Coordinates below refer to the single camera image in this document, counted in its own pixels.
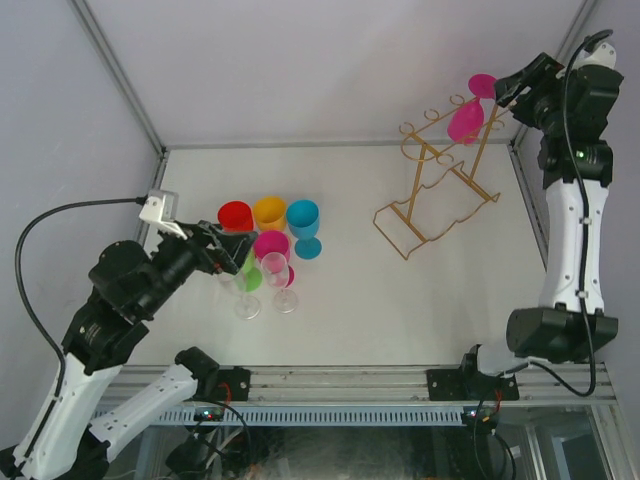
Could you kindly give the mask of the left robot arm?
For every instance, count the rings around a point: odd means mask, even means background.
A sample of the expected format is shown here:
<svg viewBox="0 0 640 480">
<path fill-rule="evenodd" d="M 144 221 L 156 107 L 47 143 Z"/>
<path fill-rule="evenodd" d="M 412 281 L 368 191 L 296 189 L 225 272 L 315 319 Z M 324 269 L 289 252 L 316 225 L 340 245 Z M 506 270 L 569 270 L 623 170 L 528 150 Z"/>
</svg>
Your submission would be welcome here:
<svg viewBox="0 0 640 480">
<path fill-rule="evenodd" d="M 87 302 L 62 341 L 65 369 L 25 439 L 1 452 L 10 478 L 101 479 L 111 462 L 161 413 L 185 400 L 209 401 L 219 387 L 219 364 L 197 347 L 176 355 L 160 377 L 96 420 L 104 392 L 147 335 L 147 322 L 196 271 L 240 272 L 258 235 L 228 233 L 201 221 L 184 236 L 164 233 L 156 252 L 116 242 L 91 269 Z"/>
</svg>

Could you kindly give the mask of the red wine glass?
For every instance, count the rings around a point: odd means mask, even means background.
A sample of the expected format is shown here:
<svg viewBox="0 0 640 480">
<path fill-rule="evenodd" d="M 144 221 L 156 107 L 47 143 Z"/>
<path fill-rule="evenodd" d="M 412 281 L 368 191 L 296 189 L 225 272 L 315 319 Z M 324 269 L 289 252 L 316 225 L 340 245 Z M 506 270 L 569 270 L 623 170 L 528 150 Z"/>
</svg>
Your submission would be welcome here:
<svg viewBox="0 0 640 480">
<path fill-rule="evenodd" d="M 251 207 L 242 201 L 230 201 L 220 207 L 218 222 L 230 232 L 248 232 L 254 229 Z"/>
</svg>

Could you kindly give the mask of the magenta wine glass front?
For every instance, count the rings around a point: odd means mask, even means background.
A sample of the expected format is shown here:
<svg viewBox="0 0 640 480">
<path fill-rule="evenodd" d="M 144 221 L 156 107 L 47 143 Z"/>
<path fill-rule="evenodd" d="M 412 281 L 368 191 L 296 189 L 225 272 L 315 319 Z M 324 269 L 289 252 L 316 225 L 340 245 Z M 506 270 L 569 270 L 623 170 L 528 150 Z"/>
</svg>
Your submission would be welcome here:
<svg viewBox="0 0 640 480">
<path fill-rule="evenodd" d="M 290 264 L 290 248 L 291 241 L 285 233 L 277 230 L 260 233 L 252 247 L 256 267 L 259 269 L 259 272 L 262 272 L 261 262 L 265 255 L 269 253 L 280 253 L 285 257 L 289 269 L 289 278 L 286 284 L 286 287 L 289 287 L 295 278 L 294 270 Z"/>
</svg>

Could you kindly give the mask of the clear wine glass front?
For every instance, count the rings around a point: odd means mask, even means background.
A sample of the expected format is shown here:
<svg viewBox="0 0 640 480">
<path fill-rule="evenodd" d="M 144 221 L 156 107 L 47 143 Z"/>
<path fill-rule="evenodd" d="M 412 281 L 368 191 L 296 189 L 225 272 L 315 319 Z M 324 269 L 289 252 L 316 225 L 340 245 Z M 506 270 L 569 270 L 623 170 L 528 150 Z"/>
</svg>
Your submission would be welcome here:
<svg viewBox="0 0 640 480">
<path fill-rule="evenodd" d="M 218 275 L 222 288 L 234 297 L 234 310 L 242 320 L 252 320 L 261 312 L 261 303 L 247 292 L 246 277 L 243 272 L 235 275 L 223 272 Z"/>
</svg>

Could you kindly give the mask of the magenta wine glass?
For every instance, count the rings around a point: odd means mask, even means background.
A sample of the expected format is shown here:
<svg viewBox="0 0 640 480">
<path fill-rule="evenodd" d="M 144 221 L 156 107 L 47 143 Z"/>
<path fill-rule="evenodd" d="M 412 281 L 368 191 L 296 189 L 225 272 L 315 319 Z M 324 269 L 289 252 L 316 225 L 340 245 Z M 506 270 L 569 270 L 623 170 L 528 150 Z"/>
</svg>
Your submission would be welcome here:
<svg viewBox="0 0 640 480">
<path fill-rule="evenodd" d="M 496 78 L 486 73 L 473 75 L 468 81 L 468 88 L 473 99 L 461 106 L 454 114 L 447 127 L 449 138 L 464 145 L 476 141 L 482 125 L 485 123 L 482 100 L 494 100 Z"/>
<path fill-rule="evenodd" d="M 259 272 L 262 272 L 261 262 L 265 255 L 269 253 L 280 253 L 285 257 L 289 269 L 289 278 L 286 284 L 286 287 L 289 287 L 295 278 L 294 270 L 290 264 L 290 248 L 291 241 L 285 233 L 277 230 L 260 233 L 252 247 L 256 267 L 259 269 Z"/>
</svg>

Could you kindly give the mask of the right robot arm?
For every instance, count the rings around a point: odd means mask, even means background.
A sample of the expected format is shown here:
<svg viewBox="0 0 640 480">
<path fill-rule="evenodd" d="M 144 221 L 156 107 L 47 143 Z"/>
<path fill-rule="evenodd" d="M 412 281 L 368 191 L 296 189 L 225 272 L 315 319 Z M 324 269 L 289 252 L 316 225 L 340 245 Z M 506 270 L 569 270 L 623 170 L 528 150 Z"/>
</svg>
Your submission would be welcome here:
<svg viewBox="0 0 640 480">
<path fill-rule="evenodd" d="M 542 53 L 495 81 L 497 105 L 543 137 L 538 164 L 549 216 L 546 276 L 537 306 L 514 310 L 505 337 L 473 347 L 459 374 L 461 391 L 480 399 L 495 377 L 530 365 L 594 362 L 618 321 L 605 313 L 600 287 L 604 207 L 613 152 L 602 133 L 623 82 L 615 48 L 583 47 L 562 65 Z"/>
</svg>

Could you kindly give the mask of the green wine glass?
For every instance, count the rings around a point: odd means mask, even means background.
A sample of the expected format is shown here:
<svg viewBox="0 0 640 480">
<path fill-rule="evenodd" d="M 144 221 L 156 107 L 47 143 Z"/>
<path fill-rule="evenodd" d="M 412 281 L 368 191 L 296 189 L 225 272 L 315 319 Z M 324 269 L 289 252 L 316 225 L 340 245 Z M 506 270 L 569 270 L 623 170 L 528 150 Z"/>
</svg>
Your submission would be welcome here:
<svg viewBox="0 0 640 480">
<path fill-rule="evenodd" d="M 245 281 L 245 291 L 251 293 L 256 291 L 262 284 L 263 276 L 261 270 L 256 266 L 254 250 L 251 250 L 241 267 L 243 279 Z"/>
</svg>

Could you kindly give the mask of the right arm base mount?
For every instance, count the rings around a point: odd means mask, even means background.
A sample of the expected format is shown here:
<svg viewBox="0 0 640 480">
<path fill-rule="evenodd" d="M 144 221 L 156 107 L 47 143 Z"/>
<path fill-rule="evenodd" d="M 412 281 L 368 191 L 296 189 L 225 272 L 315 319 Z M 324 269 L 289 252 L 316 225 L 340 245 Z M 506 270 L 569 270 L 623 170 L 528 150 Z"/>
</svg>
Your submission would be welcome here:
<svg viewBox="0 0 640 480">
<path fill-rule="evenodd" d="M 465 373 L 461 368 L 433 368 L 426 371 L 429 399 L 432 401 L 520 399 L 514 377 L 492 377 L 477 372 Z"/>
</svg>

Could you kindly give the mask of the yellow wine glass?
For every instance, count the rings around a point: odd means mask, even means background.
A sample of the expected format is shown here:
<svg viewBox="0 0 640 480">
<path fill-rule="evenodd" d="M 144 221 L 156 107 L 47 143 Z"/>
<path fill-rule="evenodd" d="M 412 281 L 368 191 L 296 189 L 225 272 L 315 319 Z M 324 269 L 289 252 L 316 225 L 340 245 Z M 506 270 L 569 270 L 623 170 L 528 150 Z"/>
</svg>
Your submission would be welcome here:
<svg viewBox="0 0 640 480">
<path fill-rule="evenodd" d="M 286 222 L 286 202 L 278 196 L 267 196 L 252 207 L 255 223 L 261 232 L 284 231 Z"/>
</svg>

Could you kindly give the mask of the clear wine glass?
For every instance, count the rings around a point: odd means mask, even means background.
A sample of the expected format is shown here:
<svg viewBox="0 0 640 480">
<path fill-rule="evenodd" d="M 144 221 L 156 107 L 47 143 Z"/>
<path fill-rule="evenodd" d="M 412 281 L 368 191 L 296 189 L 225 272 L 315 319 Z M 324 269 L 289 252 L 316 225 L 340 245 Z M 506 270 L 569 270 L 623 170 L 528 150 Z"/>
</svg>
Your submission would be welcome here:
<svg viewBox="0 0 640 480">
<path fill-rule="evenodd" d="M 223 272 L 218 275 L 222 288 L 234 297 L 234 310 L 242 320 L 252 320 L 261 312 L 261 303 L 247 292 L 246 277 L 243 272 L 235 275 Z"/>
<path fill-rule="evenodd" d="M 273 297 L 275 309 L 283 314 L 292 313 L 299 300 L 289 288 L 291 271 L 286 257 L 279 252 L 269 252 L 261 260 L 261 268 L 267 283 L 276 290 Z"/>
</svg>

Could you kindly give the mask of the blue wine glass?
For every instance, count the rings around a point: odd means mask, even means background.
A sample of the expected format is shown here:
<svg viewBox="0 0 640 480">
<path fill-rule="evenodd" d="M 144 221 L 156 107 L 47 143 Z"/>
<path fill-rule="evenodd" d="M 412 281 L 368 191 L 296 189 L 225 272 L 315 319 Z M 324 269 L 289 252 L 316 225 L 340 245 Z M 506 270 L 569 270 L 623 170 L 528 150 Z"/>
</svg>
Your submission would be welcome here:
<svg viewBox="0 0 640 480">
<path fill-rule="evenodd" d="M 316 237 L 319 230 L 318 205 L 308 199 L 297 200 L 287 208 L 286 220 L 296 239 L 296 255 L 304 260 L 317 258 L 322 252 L 322 243 Z"/>
</svg>

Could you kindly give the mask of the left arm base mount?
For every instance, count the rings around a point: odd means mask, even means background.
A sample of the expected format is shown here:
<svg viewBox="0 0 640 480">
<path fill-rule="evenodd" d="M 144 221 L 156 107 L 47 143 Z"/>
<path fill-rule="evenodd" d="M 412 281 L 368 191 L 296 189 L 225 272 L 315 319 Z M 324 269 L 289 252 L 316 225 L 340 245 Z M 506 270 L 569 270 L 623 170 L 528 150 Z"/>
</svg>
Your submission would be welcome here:
<svg viewBox="0 0 640 480">
<path fill-rule="evenodd" d="M 244 402 L 249 398 L 251 371 L 234 366 L 199 375 L 197 381 L 196 401 Z"/>
</svg>

